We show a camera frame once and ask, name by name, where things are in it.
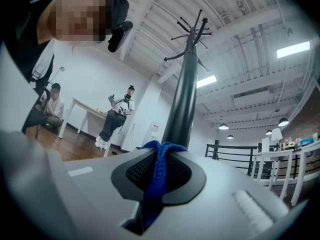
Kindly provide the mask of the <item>long ceiling tube light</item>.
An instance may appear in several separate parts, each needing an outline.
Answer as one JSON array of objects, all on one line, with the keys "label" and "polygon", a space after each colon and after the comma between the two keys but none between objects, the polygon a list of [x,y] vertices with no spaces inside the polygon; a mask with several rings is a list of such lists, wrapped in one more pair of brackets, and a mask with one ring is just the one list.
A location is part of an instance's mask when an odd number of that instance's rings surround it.
[{"label": "long ceiling tube light", "polygon": [[204,79],[198,80],[196,83],[196,88],[202,88],[204,86],[210,85],[217,82],[217,78],[215,75],[208,76]]},{"label": "long ceiling tube light", "polygon": [[290,56],[293,54],[297,54],[300,52],[304,52],[304,51],[308,51],[311,48],[311,42],[310,41],[306,41],[306,42],[302,42],[302,43],[298,43],[295,45],[291,45],[285,48],[281,48],[278,49],[276,51],[276,56],[278,59],[286,57],[286,56]]}]

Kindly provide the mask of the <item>black chair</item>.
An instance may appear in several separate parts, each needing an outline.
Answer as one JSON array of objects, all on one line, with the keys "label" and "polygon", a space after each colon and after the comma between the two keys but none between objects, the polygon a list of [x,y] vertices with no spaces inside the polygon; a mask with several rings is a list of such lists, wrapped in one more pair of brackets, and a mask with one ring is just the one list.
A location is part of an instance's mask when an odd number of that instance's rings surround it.
[{"label": "black chair", "polygon": [[43,105],[40,107],[40,110],[36,109],[36,105],[40,102],[42,95],[39,96],[38,100],[36,101],[36,104],[31,109],[29,115],[27,116],[25,123],[22,127],[21,132],[23,134],[27,133],[27,129],[35,126],[40,126],[41,124],[44,124],[47,120],[47,116],[45,115],[46,108],[48,106],[48,102],[50,100],[51,94],[47,87],[43,88],[43,93],[46,94],[46,99],[44,100]]}]

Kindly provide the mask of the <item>ceiling air vent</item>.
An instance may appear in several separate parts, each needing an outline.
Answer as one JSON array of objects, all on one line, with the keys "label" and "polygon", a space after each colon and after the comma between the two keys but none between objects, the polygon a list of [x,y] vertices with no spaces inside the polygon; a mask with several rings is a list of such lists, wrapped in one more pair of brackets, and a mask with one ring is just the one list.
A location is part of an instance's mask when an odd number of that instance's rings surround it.
[{"label": "ceiling air vent", "polygon": [[267,87],[261,87],[234,95],[235,104],[253,104],[265,101],[269,98],[270,91]]}]

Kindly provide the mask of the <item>blue cloth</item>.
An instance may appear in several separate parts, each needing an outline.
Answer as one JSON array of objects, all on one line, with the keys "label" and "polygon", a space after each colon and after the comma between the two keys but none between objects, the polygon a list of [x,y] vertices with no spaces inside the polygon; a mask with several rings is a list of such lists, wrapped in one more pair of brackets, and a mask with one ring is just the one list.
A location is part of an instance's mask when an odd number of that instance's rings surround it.
[{"label": "blue cloth", "polygon": [[160,143],[157,140],[147,142],[141,147],[155,148],[156,161],[152,171],[152,179],[146,192],[143,195],[142,219],[143,226],[147,229],[160,215],[163,210],[162,197],[167,193],[167,158],[169,151],[185,152],[187,149],[178,144],[170,142]]}]

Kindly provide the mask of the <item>white table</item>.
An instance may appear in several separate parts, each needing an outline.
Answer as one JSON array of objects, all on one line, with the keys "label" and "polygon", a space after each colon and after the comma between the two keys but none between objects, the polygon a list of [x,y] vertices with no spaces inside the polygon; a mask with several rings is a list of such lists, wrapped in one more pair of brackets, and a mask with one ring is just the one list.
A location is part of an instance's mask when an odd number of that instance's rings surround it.
[{"label": "white table", "polygon": [[300,148],[299,151],[299,171],[298,177],[296,181],[295,190],[291,199],[291,205],[294,207],[299,199],[302,186],[304,183],[304,176],[306,171],[306,164],[307,164],[307,153],[313,152],[320,149],[320,140],[317,140],[309,145],[303,146]]},{"label": "white table", "polygon": [[259,183],[260,180],[261,180],[261,176],[262,176],[264,160],[266,158],[270,158],[270,159],[273,159],[274,162],[279,162],[280,160],[283,159],[283,157],[288,157],[288,160],[287,160],[286,175],[285,175],[283,187],[282,187],[282,190],[281,190],[281,194],[280,194],[280,197],[279,197],[280,199],[283,199],[284,196],[286,195],[287,187],[288,187],[289,180],[290,180],[291,168],[292,168],[292,160],[293,160],[293,151],[292,150],[273,151],[273,152],[268,151],[268,152],[260,152],[260,153],[258,153],[253,158],[253,166],[252,166],[252,171],[251,171],[251,175],[250,175],[250,177],[252,179],[254,179],[257,158],[260,158],[259,169],[258,169],[258,173],[257,173],[257,177],[256,177],[256,182]]}]

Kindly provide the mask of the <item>person's black shirt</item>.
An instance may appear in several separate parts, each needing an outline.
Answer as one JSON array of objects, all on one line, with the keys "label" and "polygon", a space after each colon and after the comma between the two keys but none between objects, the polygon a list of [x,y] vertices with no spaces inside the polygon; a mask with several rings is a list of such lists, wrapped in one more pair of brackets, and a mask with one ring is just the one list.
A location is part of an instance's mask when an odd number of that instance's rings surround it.
[{"label": "person's black shirt", "polygon": [[42,12],[53,0],[25,4],[22,12],[6,20],[5,45],[24,78],[39,94],[53,71],[54,53],[47,49],[49,41],[39,44],[37,24]]}]

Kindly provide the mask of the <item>white water dispenser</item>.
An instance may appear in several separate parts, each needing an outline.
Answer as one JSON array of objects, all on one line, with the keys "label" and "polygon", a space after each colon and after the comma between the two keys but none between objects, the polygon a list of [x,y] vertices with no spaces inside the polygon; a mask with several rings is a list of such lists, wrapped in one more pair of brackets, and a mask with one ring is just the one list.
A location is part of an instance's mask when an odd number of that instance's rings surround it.
[{"label": "white water dispenser", "polygon": [[153,121],[150,125],[150,141],[159,141],[160,121]]}]

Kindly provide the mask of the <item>white table lamp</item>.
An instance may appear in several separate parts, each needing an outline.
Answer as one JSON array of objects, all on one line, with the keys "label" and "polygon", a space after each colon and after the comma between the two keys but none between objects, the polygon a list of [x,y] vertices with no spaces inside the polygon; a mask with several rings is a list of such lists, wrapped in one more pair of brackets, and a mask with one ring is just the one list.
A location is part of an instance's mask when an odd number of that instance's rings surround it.
[{"label": "white table lamp", "polygon": [[280,128],[274,128],[271,132],[271,141],[275,143],[275,150],[280,149],[280,140],[283,139]]}]

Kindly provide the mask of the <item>beige desk with white legs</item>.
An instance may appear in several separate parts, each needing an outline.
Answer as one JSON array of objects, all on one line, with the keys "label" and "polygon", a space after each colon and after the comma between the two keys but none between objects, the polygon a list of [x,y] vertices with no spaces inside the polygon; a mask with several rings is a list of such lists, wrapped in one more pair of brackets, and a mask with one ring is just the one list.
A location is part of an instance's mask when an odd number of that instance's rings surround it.
[{"label": "beige desk with white legs", "polygon": [[88,115],[91,114],[93,115],[94,117],[96,118],[99,118],[99,119],[102,119],[102,120],[105,120],[106,117],[107,117],[107,114],[106,113],[103,113],[103,112],[100,112],[99,109],[96,110],[96,109],[93,109],[92,107],[84,104],[83,102],[79,101],[78,99],[75,99],[74,97],[72,98],[72,101],[70,103],[70,106],[69,108],[67,109],[66,111],[66,115],[63,119],[63,123],[61,125],[61,128],[60,128],[60,131],[59,131],[59,134],[58,134],[58,138],[59,139],[62,139],[63,136],[64,136],[64,132],[65,132],[65,129],[66,129],[66,126],[68,124],[68,121],[69,121],[69,118],[71,116],[71,113],[73,111],[73,108],[74,106],[78,106],[80,108],[82,108],[83,110],[85,110],[85,115],[84,115],[84,118],[81,120],[81,124],[80,126],[77,128],[77,133],[80,134],[82,129],[83,129],[83,126],[85,125],[85,122],[88,121]]}]

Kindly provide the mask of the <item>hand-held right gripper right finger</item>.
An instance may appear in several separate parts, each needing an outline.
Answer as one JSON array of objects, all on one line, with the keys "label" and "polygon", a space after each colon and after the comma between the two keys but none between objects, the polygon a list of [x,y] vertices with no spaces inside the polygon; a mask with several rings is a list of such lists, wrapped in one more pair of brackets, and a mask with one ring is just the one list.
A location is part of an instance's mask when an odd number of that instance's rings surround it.
[{"label": "hand-held right gripper right finger", "polygon": [[166,207],[149,228],[149,240],[247,240],[273,226],[288,207],[239,169],[189,152],[178,152],[206,174],[189,203]]}]

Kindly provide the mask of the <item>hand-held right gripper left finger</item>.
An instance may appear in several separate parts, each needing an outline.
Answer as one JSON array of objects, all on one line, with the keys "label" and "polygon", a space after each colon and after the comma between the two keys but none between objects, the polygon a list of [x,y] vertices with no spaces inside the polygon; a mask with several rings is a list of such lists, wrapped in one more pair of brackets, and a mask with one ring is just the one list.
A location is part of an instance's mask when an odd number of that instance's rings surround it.
[{"label": "hand-held right gripper left finger", "polygon": [[64,162],[20,132],[4,134],[4,186],[42,240],[158,240],[142,207],[123,198],[112,171],[124,157]]}]

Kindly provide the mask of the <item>black coat rack stand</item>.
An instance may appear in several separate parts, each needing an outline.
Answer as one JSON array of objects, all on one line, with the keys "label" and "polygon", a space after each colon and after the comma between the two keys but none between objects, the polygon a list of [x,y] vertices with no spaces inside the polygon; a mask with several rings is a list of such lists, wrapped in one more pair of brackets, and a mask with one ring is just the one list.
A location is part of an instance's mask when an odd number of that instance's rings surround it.
[{"label": "black coat rack stand", "polygon": [[164,59],[167,62],[183,58],[183,62],[162,142],[170,142],[186,149],[189,147],[195,115],[198,66],[206,73],[210,72],[198,58],[196,50],[197,44],[202,42],[201,37],[211,35],[210,32],[204,33],[204,30],[207,29],[205,26],[208,23],[206,17],[202,19],[201,26],[197,29],[202,11],[202,9],[199,10],[193,26],[188,24],[183,17],[177,21],[177,24],[187,32],[185,35],[187,37],[185,50],[180,54]]}]

